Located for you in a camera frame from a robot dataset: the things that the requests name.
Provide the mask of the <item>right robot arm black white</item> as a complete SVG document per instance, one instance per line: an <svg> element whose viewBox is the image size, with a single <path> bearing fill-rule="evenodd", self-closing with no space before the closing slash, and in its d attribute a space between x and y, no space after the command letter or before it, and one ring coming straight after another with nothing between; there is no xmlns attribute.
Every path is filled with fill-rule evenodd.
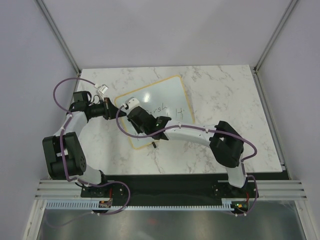
<svg viewBox="0 0 320 240"><path fill-rule="evenodd" d="M227 123L213 132L208 126L188 125L168 116L154 117L141 106L126 107L127 119L138 134L150 135L154 140L186 141L210 148L214 159L225 167L228 176L228 190L234 197L241 197L247 191L246 173L240 158L244 142Z"/></svg>

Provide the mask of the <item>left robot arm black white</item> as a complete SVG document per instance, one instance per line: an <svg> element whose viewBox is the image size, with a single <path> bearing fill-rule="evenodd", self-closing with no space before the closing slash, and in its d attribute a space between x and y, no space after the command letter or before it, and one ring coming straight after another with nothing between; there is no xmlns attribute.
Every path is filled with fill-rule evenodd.
<svg viewBox="0 0 320 240"><path fill-rule="evenodd" d="M91 119L103 117L113 120L119 109L108 97L94 104L89 99L91 96L88 91L73 93L74 102L67 110L66 121L54 135L42 140L42 146L47 171L53 180L91 185L94 194L104 197L110 190L107 177L101 170L87 164L78 137Z"/></svg>

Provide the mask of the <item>white whiteboard with wooden frame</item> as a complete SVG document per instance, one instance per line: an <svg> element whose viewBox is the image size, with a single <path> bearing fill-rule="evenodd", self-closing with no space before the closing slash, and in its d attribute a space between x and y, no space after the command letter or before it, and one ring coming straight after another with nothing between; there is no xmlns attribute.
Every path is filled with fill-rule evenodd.
<svg viewBox="0 0 320 240"><path fill-rule="evenodd" d="M115 106L120 107L132 97L136 98L141 107L155 118L167 116L186 124L195 123L195 116L179 75L119 95L114 100Z"/></svg>

